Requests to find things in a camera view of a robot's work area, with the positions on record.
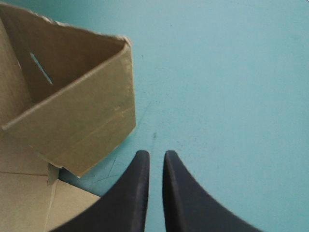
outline cardboard box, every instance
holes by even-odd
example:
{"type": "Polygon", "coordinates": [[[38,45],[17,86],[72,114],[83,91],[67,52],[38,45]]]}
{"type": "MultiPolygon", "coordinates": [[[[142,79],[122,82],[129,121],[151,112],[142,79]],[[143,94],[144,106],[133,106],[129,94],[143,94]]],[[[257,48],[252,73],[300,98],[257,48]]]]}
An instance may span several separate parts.
{"type": "Polygon", "coordinates": [[[135,127],[131,47],[0,4],[4,133],[78,177],[135,127]]]}
{"type": "Polygon", "coordinates": [[[57,167],[82,176],[135,127],[128,40],[0,3],[0,126],[0,232],[81,213],[98,196],[57,167]]]}

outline blue-green background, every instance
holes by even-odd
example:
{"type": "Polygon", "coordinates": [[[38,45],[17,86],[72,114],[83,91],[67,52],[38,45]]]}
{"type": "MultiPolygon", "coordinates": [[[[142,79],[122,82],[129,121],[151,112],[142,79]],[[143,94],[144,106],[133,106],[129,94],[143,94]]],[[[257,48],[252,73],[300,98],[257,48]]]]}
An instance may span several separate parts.
{"type": "Polygon", "coordinates": [[[249,223],[309,231],[309,2],[6,2],[133,42],[135,130],[83,178],[60,178],[102,195],[138,149],[148,150],[146,231],[162,232],[163,155],[175,149],[249,223]]]}

